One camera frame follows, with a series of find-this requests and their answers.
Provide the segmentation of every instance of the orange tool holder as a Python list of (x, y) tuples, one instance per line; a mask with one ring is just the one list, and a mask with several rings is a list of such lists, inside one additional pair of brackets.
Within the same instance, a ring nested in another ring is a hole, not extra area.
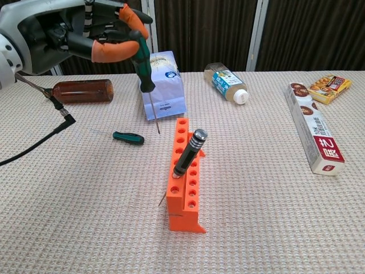
[(170, 230), (205, 233), (199, 225), (199, 164), (205, 157), (202, 150), (187, 169), (184, 176), (174, 179), (173, 169), (194, 132), (188, 132), (189, 119), (178, 118), (173, 141), (169, 181), (167, 184), (167, 210)]

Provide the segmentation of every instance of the snack box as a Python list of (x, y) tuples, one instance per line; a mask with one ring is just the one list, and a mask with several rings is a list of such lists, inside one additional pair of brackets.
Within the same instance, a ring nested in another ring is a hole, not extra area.
[(307, 88), (290, 83), (285, 98), (312, 172), (337, 175), (344, 168), (344, 158)]
[(347, 90), (352, 82), (335, 75), (327, 75), (314, 84), (312, 84), (308, 91), (314, 100), (323, 104), (330, 104), (338, 95)]

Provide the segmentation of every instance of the green screwdriver handle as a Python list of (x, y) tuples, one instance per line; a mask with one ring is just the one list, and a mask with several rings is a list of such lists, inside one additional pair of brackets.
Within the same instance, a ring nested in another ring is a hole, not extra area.
[(115, 140), (124, 141), (129, 144), (142, 145), (144, 143), (143, 136), (135, 134), (135, 133), (121, 133), (121, 132), (115, 131), (113, 133), (113, 138)]
[(146, 40), (138, 30), (132, 30), (129, 33), (129, 38), (133, 41), (137, 41), (139, 44), (138, 52), (131, 58), (132, 63), (135, 67), (136, 74), (141, 80), (141, 91), (151, 92), (155, 89), (155, 84), (151, 79), (151, 63), (149, 62), (149, 49), (146, 44)]

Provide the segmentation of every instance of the bottle cap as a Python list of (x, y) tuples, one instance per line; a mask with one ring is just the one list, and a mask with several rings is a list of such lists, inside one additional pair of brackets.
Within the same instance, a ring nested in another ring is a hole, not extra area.
[(237, 90), (233, 96), (233, 100), (237, 104), (244, 104), (249, 99), (249, 94), (244, 89)]

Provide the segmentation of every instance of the plastic bottle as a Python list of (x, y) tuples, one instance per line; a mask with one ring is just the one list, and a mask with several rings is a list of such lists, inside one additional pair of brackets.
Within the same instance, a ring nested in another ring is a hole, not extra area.
[(52, 94), (64, 104), (111, 102), (114, 96), (112, 82), (108, 79), (59, 82)]
[(228, 101), (244, 104), (249, 99), (246, 84), (222, 63), (208, 64), (204, 78)]

